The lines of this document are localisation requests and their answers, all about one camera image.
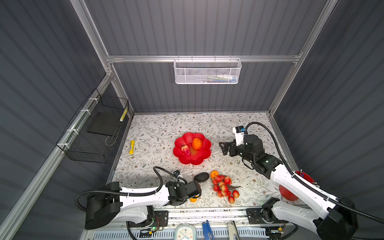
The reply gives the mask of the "fake red yellow peach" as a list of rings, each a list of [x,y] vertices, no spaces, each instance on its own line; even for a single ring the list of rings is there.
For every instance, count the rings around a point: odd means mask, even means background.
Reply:
[[[184,155],[186,155],[186,156],[189,156],[189,155],[192,154],[192,153],[191,153],[191,150],[190,150],[190,148],[189,148],[188,145],[184,145],[184,146],[182,146],[182,147],[181,147],[181,151],[182,151],[182,153],[183,153]]]

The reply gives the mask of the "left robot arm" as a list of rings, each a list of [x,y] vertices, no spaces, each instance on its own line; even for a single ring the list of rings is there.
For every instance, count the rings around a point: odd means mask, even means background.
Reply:
[[[154,220],[155,207],[179,206],[191,198],[198,198],[201,193],[197,181],[187,184],[168,182],[160,189],[121,188],[118,182],[112,182],[100,190],[85,191],[87,205],[79,208],[86,212],[86,230],[98,229],[116,221],[145,226]]]

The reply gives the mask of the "fake red grape bunch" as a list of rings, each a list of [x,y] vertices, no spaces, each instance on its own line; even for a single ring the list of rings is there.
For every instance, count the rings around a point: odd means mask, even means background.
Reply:
[[[218,198],[226,198],[228,202],[233,205],[237,198],[240,197],[240,186],[233,185],[233,180],[229,176],[219,175],[211,179],[213,183],[213,191],[217,194]]]

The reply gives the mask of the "fake orange fruit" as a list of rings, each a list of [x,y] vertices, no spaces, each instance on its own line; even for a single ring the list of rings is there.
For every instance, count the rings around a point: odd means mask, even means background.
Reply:
[[[200,138],[194,138],[193,141],[192,141],[192,147],[195,149],[195,150],[199,150],[201,149],[203,146],[203,141],[200,139]]]

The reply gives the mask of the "fake black avocado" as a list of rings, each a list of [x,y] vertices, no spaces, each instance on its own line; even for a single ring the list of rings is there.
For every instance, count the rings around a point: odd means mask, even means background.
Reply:
[[[208,179],[210,179],[210,175],[206,172],[200,173],[195,175],[194,180],[197,181],[198,183],[204,183]]]

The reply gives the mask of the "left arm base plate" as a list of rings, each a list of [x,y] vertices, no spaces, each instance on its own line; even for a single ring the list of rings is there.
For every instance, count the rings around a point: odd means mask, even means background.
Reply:
[[[169,211],[154,211],[143,223],[137,224],[137,227],[152,228],[152,227],[167,227],[169,220]]]

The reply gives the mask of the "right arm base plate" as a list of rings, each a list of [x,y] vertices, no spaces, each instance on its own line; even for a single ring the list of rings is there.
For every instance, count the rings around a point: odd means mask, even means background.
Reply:
[[[279,220],[269,208],[248,208],[246,214],[250,224],[284,224],[286,222]]]

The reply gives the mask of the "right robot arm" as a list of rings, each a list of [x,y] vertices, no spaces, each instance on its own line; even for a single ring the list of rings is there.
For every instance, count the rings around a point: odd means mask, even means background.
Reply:
[[[308,208],[300,208],[270,198],[262,205],[260,216],[266,223],[278,220],[291,222],[316,233],[322,240],[350,240],[358,229],[354,204],[327,194],[291,171],[282,160],[265,152],[263,142],[256,135],[245,135],[236,141],[219,143],[224,155],[239,156],[244,165],[274,181],[303,201]]]

